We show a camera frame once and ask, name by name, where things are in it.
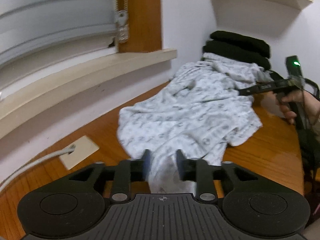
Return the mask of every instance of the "human hand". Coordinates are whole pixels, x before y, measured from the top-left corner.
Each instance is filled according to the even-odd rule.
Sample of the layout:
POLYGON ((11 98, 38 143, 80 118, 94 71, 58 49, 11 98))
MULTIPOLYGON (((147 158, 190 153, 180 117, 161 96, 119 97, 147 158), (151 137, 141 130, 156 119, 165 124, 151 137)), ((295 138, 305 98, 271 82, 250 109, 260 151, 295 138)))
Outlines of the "human hand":
MULTIPOLYGON (((304 93, 304 103, 305 111, 309 118, 311 124, 314 124, 318 119, 320 114, 320 102, 314 98, 309 92, 303 91, 304 93)), ((303 102, 303 94, 301 90, 295 90, 289 93, 287 96, 281 99, 281 102, 276 101, 277 105, 280 107, 280 111, 284 114, 284 117, 288 120, 290 124, 294 124, 294 119, 297 117, 296 113, 291 111, 291 109, 284 105, 283 103, 289 102, 303 102)))

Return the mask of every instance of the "white wall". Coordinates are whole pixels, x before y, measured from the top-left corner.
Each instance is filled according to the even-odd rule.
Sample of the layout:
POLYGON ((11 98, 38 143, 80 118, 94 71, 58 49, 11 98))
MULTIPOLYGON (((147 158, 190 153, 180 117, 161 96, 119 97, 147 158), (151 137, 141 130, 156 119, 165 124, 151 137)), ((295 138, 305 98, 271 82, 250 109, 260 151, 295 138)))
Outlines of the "white wall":
POLYGON ((218 0, 219 30, 265 40, 272 69, 287 76, 284 60, 298 55, 305 77, 320 84, 320 0, 303 11, 263 0, 218 0))
POLYGON ((164 48, 178 58, 88 89, 30 119, 0 140, 0 181, 61 138, 111 109, 168 81, 179 66, 197 61, 216 30, 210 0, 162 0, 164 48))

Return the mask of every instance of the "folded white patterned garment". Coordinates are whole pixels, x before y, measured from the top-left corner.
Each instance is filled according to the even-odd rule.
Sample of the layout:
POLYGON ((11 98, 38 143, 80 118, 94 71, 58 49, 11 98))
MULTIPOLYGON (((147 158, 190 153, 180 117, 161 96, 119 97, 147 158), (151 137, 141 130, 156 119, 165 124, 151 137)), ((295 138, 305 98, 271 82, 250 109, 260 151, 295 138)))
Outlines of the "folded white patterned garment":
POLYGON ((227 144, 238 146, 262 126, 251 108, 253 97, 238 91, 272 79, 256 64, 212 53, 206 61, 187 63, 155 96, 121 109, 118 139, 132 158, 150 149, 148 182, 152 193, 195 191, 180 181, 175 152, 220 165, 227 144))

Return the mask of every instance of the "black folded garment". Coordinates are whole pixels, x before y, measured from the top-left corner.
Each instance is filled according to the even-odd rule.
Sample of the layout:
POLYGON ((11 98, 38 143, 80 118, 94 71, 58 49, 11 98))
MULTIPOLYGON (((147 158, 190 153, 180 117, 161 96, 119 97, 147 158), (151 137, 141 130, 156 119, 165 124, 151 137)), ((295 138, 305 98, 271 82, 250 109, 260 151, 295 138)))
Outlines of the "black folded garment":
POLYGON ((216 41, 227 42, 252 52, 258 52, 261 56, 270 58, 270 46, 263 40, 226 31, 215 31, 210 38, 216 41))
POLYGON ((263 67, 264 70, 269 70, 271 68, 269 60, 259 53, 241 49, 222 41, 207 41, 206 45, 202 47, 202 51, 246 63, 256 63, 260 67, 263 67))

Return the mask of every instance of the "dark green folded garment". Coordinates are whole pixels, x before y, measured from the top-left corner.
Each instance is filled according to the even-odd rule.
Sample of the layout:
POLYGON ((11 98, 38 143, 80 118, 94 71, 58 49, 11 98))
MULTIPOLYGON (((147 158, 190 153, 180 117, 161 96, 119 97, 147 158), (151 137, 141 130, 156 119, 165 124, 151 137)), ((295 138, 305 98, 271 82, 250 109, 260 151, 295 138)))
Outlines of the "dark green folded garment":
POLYGON ((261 56, 270 58, 270 46, 263 40, 226 31, 215 31, 210 34, 210 38, 238 46, 241 49, 258 52, 261 56))
POLYGON ((259 53, 241 49, 222 41, 207 41, 206 45, 203 46, 202 51, 246 63, 256 63, 260 67, 263 67, 264 70, 269 70, 271 68, 269 60, 261 56, 259 53))

